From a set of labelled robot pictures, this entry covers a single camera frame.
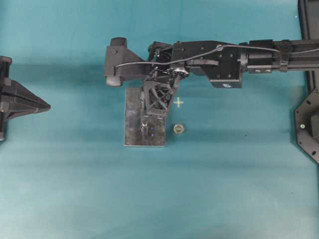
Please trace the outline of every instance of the black mechanical part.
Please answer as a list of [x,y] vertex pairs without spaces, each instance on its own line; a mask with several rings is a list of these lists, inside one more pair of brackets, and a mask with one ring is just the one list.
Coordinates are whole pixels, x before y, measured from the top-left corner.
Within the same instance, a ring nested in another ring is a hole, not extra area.
[[[299,0],[298,11],[303,39],[319,39],[319,0]],[[306,76],[310,93],[319,87],[319,70],[308,71]]]
[[166,117],[180,81],[191,72],[206,75],[217,88],[241,88],[244,72],[319,69],[319,40],[257,40],[239,45],[218,41],[173,45],[154,42],[148,50],[148,61],[144,61],[127,48],[125,38],[112,39],[104,74],[109,86],[142,80],[139,97],[144,116]]
[[[303,40],[319,39],[319,0],[299,0],[298,10]],[[319,163],[318,68],[306,71],[306,78],[309,95],[295,110],[297,143],[311,158]]]
[[319,90],[316,88],[295,110],[298,145],[319,163]]
[[47,102],[9,78],[11,63],[11,58],[0,56],[0,140],[4,140],[4,123],[7,120],[51,108]]

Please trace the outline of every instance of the teal surface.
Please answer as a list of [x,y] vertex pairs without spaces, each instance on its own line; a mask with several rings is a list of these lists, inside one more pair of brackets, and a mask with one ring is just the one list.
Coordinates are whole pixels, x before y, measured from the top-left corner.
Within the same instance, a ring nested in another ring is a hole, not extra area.
[[0,238],[319,238],[318,167],[292,114],[303,73],[230,90],[190,76],[165,148],[123,147],[125,89],[103,78],[112,37],[145,58],[155,40],[300,39],[297,15],[297,0],[0,0],[10,77],[52,106],[8,124]]

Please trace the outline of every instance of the metal plate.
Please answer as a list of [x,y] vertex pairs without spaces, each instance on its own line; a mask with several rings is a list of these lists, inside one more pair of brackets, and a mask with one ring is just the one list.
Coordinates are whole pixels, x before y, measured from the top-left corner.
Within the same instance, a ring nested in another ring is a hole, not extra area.
[[319,143],[312,137],[311,116],[319,108],[319,90],[315,89],[295,110],[298,145],[319,163]]
[[141,88],[126,88],[124,146],[165,146],[165,119],[144,116],[141,93]]

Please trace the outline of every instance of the wire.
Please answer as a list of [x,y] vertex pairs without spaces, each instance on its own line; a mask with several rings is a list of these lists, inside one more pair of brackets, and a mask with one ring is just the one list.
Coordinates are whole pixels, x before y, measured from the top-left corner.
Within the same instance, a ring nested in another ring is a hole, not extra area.
[[309,53],[309,52],[314,52],[314,51],[319,51],[319,48],[312,49],[312,50],[307,50],[307,51],[291,52],[290,54],[291,54],[291,55],[295,55],[295,54]]
[[[116,68],[119,68],[119,67],[122,67],[122,66],[128,66],[128,65],[136,65],[136,64],[149,64],[149,65],[165,66],[165,65],[170,65],[170,64],[179,63],[179,62],[185,62],[185,61],[192,60],[194,58],[199,58],[199,57],[202,57],[202,56],[206,56],[206,55],[215,53],[217,51],[222,51],[222,50],[224,50],[224,48],[227,48],[227,47],[246,48],[246,49],[255,49],[255,50],[265,50],[265,51],[280,52],[280,50],[273,49],[273,48],[266,48],[266,47],[244,46],[244,45],[223,45],[223,46],[217,47],[214,50],[211,50],[211,51],[199,54],[199,55],[195,55],[195,56],[192,56],[192,57],[188,57],[188,58],[185,58],[185,59],[180,59],[180,60],[175,60],[175,61],[170,61],[170,62],[152,62],[152,61],[130,62],[130,63],[123,63],[123,64],[120,64],[120,65],[117,65]],[[319,48],[312,49],[312,50],[307,50],[307,51],[292,52],[290,54],[303,54],[303,53],[314,52],[314,51],[319,51]]]

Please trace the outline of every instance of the robotic arm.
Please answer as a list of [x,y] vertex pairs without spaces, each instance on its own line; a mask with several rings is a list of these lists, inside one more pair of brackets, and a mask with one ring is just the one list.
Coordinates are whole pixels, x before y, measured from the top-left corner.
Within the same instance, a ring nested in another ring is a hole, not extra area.
[[239,45],[217,41],[154,42],[142,60],[113,38],[107,48],[104,76],[110,87],[142,79],[142,100],[148,115],[166,117],[179,83],[190,73],[206,75],[216,88],[241,88],[244,72],[310,71],[319,68],[319,40],[257,40]]

